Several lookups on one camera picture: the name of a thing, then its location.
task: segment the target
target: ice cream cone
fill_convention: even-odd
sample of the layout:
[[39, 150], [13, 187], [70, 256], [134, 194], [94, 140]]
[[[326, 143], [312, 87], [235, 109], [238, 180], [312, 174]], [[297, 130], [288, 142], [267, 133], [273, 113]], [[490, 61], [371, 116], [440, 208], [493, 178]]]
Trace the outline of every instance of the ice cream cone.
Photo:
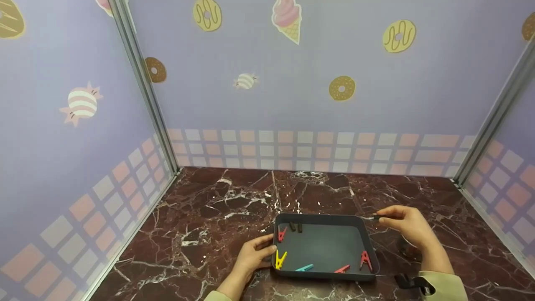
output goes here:
[[279, 31], [282, 32], [290, 40], [299, 45], [299, 37], [301, 35], [301, 18], [295, 20], [292, 24], [286, 27], [278, 26]]

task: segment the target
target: checkered pattern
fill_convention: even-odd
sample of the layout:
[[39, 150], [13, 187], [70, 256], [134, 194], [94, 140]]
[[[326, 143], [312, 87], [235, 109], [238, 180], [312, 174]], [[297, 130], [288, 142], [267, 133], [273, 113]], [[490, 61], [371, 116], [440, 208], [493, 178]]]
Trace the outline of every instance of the checkered pattern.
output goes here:
[[453, 177], [474, 136], [169, 129], [181, 166]]
[[467, 190], [535, 268], [535, 166], [495, 140]]
[[0, 262], [0, 300], [81, 300], [170, 178], [154, 135]]

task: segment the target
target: beige sleeve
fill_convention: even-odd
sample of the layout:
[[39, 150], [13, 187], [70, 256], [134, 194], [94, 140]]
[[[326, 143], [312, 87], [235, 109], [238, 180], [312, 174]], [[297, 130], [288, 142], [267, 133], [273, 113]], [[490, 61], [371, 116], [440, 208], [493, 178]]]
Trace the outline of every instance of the beige sleeve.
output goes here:
[[464, 285], [458, 276], [438, 272], [420, 271], [418, 276], [425, 278], [434, 286], [436, 292], [422, 296], [424, 301], [468, 301]]
[[211, 291], [204, 301], [232, 301], [218, 291]]

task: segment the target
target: dark red marble surface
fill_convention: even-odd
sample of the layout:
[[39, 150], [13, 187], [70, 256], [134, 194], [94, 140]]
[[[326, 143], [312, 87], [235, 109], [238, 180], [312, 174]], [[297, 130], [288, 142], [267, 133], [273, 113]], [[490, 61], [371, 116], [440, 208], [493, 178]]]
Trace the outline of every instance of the dark red marble surface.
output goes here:
[[[419, 208], [444, 244], [470, 300], [535, 300], [533, 278], [449, 179], [184, 168], [91, 300], [202, 300], [232, 269], [241, 245], [272, 231], [280, 212], [355, 214]], [[366, 222], [376, 281], [297, 280], [257, 272], [243, 300], [418, 300], [394, 275], [415, 275], [398, 233]]]

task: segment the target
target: tray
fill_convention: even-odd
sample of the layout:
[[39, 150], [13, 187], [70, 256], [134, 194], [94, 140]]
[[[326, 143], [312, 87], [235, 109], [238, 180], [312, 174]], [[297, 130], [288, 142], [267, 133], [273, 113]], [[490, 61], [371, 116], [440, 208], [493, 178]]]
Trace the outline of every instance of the tray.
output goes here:
[[[292, 232], [289, 222], [295, 224], [295, 232]], [[298, 232], [298, 223], [303, 225], [303, 233]], [[278, 226], [281, 230], [288, 227], [282, 243], [277, 240]], [[275, 218], [274, 233], [273, 243], [279, 250], [279, 256], [288, 252], [282, 268], [275, 269], [281, 276], [373, 281], [379, 272], [379, 260], [364, 221], [357, 216], [281, 213]], [[359, 270], [364, 250], [368, 252], [372, 272], [366, 263]], [[273, 268], [275, 258], [276, 254], [271, 258]], [[295, 271], [308, 264], [314, 264], [313, 269]], [[344, 274], [334, 272], [345, 265], [350, 267]]]

